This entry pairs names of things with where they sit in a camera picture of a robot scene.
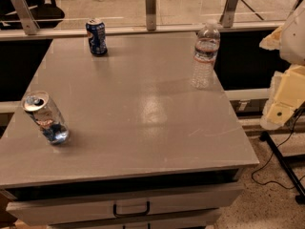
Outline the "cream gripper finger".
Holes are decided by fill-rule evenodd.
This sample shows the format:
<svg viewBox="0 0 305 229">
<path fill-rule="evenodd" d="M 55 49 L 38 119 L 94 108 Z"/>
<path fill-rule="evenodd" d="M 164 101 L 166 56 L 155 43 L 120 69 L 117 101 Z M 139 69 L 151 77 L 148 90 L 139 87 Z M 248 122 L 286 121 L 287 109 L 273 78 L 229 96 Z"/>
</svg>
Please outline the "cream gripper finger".
<svg viewBox="0 0 305 229">
<path fill-rule="evenodd" d="M 271 34 L 264 37 L 259 43 L 259 47 L 269 51 L 279 50 L 282 29 L 283 27 L 279 26 Z"/>
<path fill-rule="evenodd" d="M 260 125 L 265 130 L 282 127 L 305 102 L 305 67 L 291 65 L 284 73 L 275 72 L 269 99 L 263 109 Z"/>
</svg>

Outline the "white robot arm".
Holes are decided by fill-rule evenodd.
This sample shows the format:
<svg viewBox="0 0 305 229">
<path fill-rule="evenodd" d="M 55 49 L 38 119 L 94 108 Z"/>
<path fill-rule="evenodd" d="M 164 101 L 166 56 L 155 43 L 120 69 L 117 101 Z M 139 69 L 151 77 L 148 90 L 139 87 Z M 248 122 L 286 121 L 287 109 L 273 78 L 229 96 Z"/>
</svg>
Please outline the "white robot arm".
<svg viewBox="0 0 305 229">
<path fill-rule="evenodd" d="M 305 8 L 299 6 L 283 26 L 259 43 L 259 47 L 279 50 L 280 58 L 290 64 L 284 73 L 274 72 L 260 119 L 264 129 L 275 130 L 305 102 Z"/>
</svg>

